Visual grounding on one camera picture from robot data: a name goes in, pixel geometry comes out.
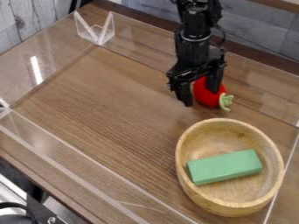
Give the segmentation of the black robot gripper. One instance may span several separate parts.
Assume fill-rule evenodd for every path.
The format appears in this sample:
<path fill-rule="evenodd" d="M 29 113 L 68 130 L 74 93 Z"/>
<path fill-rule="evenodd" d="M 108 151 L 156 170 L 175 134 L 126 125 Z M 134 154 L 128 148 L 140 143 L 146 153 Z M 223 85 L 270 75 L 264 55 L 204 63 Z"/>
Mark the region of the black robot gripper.
<path fill-rule="evenodd" d="M 178 61 L 167 71 L 168 88 L 175 91 L 178 100 L 186 107 L 192 106 L 191 82 L 206 76 L 206 88 L 216 94 L 223 81 L 226 61 L 226 49 L 223 47 L 210 48 L 210 57 L 199 65 Z"/>

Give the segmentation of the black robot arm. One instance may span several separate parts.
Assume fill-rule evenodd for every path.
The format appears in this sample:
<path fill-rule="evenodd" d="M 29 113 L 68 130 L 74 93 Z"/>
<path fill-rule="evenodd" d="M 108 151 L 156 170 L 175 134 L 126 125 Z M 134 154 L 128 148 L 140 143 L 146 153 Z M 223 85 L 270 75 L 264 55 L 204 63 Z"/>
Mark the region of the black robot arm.
<path fill-rule="evenodd" d="M 211 44 L 211 29 L 222 19 L 220 0 L 170 0 L 176 5 L 180 24 L 174 31 L 176 62 L 167 71 L 168 88 L 186 107 L 192 106 L 191 84 L 206 78 L 206 88 L 216 94 L 224 76 L 226 48 Z"/>

